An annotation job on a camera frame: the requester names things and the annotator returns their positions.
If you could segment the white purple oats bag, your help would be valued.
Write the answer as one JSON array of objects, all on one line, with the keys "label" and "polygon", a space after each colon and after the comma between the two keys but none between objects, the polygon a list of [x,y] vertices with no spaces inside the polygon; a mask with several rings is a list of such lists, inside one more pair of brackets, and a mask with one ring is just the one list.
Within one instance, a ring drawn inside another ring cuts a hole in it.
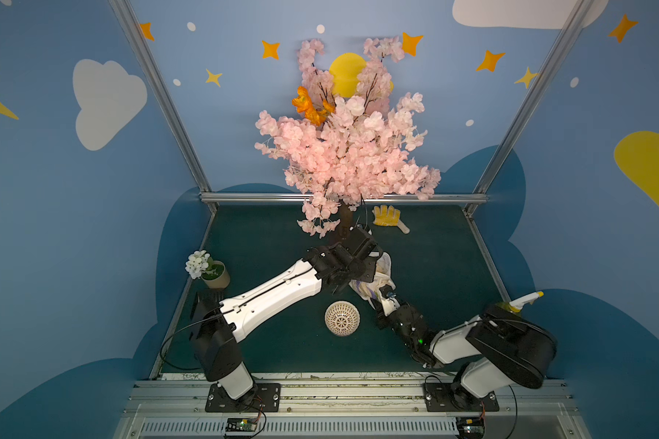
[{"label": "white purple oats bag", "polygon": [[395,289],[395,283],[391,277],[392,260],[388,252],[384,252],[375,263],[375,275],[373,281],[365,282],[353,280],[349,287],[360,296],[364,301],[380,301],[379,288],[383,285],[390,284]]}]

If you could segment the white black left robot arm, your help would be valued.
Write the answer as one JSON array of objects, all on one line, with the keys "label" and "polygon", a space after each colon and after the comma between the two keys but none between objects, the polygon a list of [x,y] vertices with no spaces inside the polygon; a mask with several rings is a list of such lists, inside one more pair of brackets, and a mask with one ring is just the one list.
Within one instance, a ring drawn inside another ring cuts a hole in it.
[{"label": "white black left robot arm", "polygon": [[351,281],[371,282],[383,250],[361,227],[329,246],[309,249],[282,274],[239,296],[202,305],[192,323],[190,344],[206,380],[232,402],[247,405],[256,397],[254,378],[243,363],[239,343],[260,325],[323,290],[333,293]]}]

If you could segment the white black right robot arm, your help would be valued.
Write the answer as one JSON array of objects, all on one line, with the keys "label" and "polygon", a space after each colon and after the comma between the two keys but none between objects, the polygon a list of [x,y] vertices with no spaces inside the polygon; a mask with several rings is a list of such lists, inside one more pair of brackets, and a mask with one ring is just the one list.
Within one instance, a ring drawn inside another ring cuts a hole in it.
[{"label": "white black right robot arm", "polygon": [[520,316],[525,305],[543,297],[537,291],[510,302],[489,305],[481,314],[449,330],[430,329],[423,314],[383,286],[369,300],[380,327],[390,327],[410,356],[426,369],[478,356],[461,367],[450,385],[459,404],[487,397],[492,391],[518,384],[538,389],[556,357],[555,337]]}]

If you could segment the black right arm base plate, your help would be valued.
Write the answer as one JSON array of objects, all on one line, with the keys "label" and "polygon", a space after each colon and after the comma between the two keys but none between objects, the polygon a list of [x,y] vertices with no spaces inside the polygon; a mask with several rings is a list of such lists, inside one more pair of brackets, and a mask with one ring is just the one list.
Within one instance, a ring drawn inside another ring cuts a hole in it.
[{"label": "black right arm base plate", "polygon": [[426,408],[430,413],[479,412],[494,413],[500,411],[499,402],[494,393],[484,398],[477,398],[465,389],[452,383],[432,382],[423,384]]}]

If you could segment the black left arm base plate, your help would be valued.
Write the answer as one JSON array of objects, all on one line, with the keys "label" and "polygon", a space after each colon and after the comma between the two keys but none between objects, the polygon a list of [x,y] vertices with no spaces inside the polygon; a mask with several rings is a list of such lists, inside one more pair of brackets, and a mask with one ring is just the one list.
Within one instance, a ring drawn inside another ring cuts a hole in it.
[{"label": "black left arm base plate", "polygon": [[279,410],[282,386],[275,382],[256,382],[252,388],[238,399],[233,399],[223,386],[211,386],[206,413],[277,413]]}]

